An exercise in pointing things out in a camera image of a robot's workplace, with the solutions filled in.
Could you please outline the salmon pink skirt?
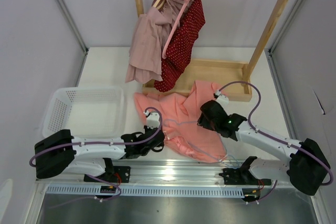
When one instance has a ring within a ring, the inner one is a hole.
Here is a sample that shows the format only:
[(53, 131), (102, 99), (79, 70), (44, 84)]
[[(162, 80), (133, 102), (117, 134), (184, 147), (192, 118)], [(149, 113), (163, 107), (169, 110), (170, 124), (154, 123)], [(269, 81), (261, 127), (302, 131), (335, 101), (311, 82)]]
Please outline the salmon pink skirt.
[(220, 136), (197, 125), (201, 106), (212, 100), (219, 88), (217, 83), (196, 80), (187, 97), (178, 93), (167, 96), (135, 93), (134, 104), (143, 123), (146, 122), (146, 108), (153, 107), (161, 112), (166, 147), (199, 162), (220, 162), (227, 157)]

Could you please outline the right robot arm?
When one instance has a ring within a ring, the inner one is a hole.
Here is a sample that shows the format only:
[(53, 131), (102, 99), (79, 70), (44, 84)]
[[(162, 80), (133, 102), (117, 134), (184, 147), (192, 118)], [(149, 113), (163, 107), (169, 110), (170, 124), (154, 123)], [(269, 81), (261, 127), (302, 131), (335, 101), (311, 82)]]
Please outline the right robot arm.
[(248, 157), (239, 168), (225, 168), (220, 173), (226, 185), (257, 185), (262, 180), (291, 183), (300, 192), (313, 196), (326, 177), (332, 178), (330, 165), (319, 145), (312, 139), (298, 141), (262, 131), (239, 114), (228, 115), (223, 106), (210, 100), (201, 106), (197, 124), (230, 138), (254, 146), (275, 160)]

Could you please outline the light blue plastic hanger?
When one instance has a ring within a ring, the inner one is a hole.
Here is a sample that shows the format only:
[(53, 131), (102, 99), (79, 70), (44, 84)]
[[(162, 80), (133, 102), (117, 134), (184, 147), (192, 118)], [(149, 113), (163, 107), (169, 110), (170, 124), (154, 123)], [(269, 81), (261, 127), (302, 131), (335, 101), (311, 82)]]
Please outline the light blue plastic hanger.
[(222, 137), (215, 132), (203, 129), (196, 121), (177, 122), (166, 119), (163, 123), (165, 144), (178, 154), (204, 163), (225, 161), (237, 168), (238, 160), (229, 154)]

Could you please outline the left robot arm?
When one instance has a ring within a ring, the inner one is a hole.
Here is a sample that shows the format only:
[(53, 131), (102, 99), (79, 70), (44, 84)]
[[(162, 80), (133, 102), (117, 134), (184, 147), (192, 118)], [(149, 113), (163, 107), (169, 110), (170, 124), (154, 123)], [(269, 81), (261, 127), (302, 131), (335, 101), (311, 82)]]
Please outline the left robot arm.
[(114, 160), (136, 159), (164, 147), (161, 129), (144, 127), (144, 132), (124, 134), (110, 140), (72, 136), (70, 130), (60, 130), (35, 144), (35, 155), (29, 164), (38, 179), (56, 177), (62, 173), (83, 174), (85, 181), (94, 178), (112, 181)]

